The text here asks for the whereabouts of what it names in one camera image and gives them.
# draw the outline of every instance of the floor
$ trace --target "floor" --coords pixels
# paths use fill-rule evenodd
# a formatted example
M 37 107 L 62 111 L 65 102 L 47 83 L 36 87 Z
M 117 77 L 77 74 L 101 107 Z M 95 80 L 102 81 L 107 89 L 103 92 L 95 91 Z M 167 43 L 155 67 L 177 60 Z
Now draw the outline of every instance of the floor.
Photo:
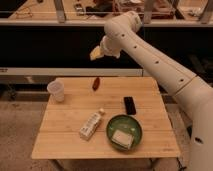
M 56 171 L 48 160 L 32 160 L 31 152 L 39 130 L 48 94 L 45 91 L 20 91 L 11 100 L 7 91 L 0 92 L 0 171 Z M 189 137 L 176 104 L 166 104 L 182 156 L 177 160 L 160 160 L 155 171 L 178 171 L 178 161 L 188 162 Z M 148 159 L 128 160 L 63 160 L 61 164 L 73 171 L 143 171 Z

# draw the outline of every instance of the tofu block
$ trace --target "tofu block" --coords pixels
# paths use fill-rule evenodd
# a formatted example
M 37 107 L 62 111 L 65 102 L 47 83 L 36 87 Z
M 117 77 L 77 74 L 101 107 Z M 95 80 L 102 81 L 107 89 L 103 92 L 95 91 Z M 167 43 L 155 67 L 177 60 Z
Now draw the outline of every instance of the tofu block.
M 119 129 L 117 129 L 112 136 L 113 142 L 127 149 L 131 148 L 133 140 L 134 137 L 131 134 L 125 133 Z
M 101 54 L 101 50 L 100 50 L 100 46 L 96 46 L 92 52 L 90 53 L 90 60 L 95 60 L 97 58 L 101 58 L 103 57 L 104 55 Z

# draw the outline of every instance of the small bottle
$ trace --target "small bottle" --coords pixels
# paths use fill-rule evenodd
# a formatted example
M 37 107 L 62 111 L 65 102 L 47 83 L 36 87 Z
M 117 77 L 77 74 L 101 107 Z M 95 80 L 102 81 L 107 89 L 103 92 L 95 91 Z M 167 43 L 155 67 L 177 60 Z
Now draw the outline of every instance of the small bottle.
M 79 134 L 80 137 L 84 140 L 89 140 L 90 137 L 93 135 L 95 132 L 96 128 L 101 122 L 101 117 L 104 115 L 104 109 L 101 108 L 99 109 L 98 112 L 94 113 L 88 120 L 87 122 L 81 127 Z

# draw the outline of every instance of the disposable cup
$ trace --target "disposable cup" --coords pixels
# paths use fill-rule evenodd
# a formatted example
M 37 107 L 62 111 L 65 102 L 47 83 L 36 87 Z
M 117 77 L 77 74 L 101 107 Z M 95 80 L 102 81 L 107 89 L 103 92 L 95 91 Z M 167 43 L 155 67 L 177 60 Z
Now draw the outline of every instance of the disposable cup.
M 57 102 L 64 101 L 64 85 L 60 81 L 52 81 L 47 85 L 47 91 Z

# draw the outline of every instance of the bowl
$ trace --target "bowl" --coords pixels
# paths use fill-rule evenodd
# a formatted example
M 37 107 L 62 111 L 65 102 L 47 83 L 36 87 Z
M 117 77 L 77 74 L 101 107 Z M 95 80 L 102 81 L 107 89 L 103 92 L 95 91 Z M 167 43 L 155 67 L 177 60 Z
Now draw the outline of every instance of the bowl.
M 116 130 L 133 136 L 133 142 L 130 148 L 123 147 L 112 141 L 112 136 Z M 128 151 L 134 149 L 142 139 L 142 128 L 138 121 L 129 115 L 116 115 L 110 119 L 106 127 L 106 134 L 110 144 L 117 150 Z

